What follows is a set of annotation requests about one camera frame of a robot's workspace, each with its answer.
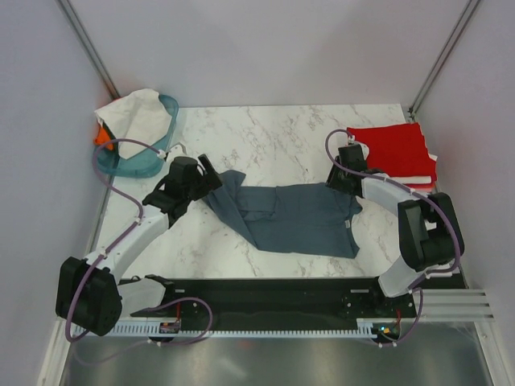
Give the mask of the grey-blue t-shirt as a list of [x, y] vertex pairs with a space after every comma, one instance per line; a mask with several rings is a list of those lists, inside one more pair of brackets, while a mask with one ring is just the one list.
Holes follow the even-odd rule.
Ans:
[[352, 219], [362, 206], [355, 197], [323, 183], [249, 187], [236, 170], [220, 178], [222, 186], [203, 201], [256, 249], [349, 259], [358, 254]]

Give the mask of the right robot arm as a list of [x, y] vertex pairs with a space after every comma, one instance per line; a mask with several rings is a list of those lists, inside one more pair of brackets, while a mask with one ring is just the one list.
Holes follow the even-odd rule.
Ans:
[[369, 295], [369, 309], [387, 316], [397, 297], [434, 275], [452, 274], [464, 254], [464, 240], [451, 198], [424, 195], [379, 170], [369, 169], [361, 146], [347, 145], [330, 157], [328, 186], [372, 201], [398, 218], [401, 256], [377, 278], [380, 288]]

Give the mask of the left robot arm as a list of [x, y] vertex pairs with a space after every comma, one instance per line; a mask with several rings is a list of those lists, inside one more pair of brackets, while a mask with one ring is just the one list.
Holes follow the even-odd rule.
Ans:
[[207, 155], [174, 158], [168, 173], [144, 200], [137, 203], [133, 222], [106, 246], [78, 259], [69, 257], [60, 267], [56, 314], [65, 321], [66, 339], [84, 334], [104, 336], [120, 318], [141, 311], [168, 316], [176, 296], [166, 290], [165, 279], [149, 275], [123, 284], [126, 270], [141, 253], [187, 213], [191, 202], [221, 187], [220, 176]]

